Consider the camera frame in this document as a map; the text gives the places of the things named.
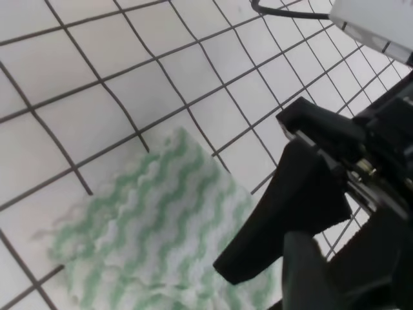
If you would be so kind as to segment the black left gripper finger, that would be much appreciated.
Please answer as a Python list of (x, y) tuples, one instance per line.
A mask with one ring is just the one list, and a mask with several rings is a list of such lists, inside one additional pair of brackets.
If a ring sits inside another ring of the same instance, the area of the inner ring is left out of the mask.
[(303, 232), (284, 237), (282, 293), (283, 309), (342, 308), (319, 245)]

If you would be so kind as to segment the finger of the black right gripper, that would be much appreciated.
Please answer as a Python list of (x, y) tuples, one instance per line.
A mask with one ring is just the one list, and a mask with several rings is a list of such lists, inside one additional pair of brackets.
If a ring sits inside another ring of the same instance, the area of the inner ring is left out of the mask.
[(341, 309), (412, 309), (412, 226), (392, 211), (376, 211), (326, 261)]
[(260, 201), (214, 262), (237, 285), (255, 278), (283, 255), (286, 233), (315, 236), (350, 218), (345, 170), (329, 165), (301, 140), (289, 142)]

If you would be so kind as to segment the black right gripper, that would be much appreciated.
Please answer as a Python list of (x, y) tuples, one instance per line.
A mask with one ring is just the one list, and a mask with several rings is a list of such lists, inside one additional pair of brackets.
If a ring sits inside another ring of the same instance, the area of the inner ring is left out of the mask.
[(412, 74), (353, 118), (300, 97), (277, 115), (286, 137), (317, 146), (347, 172), (349, 189), (412, 219)]

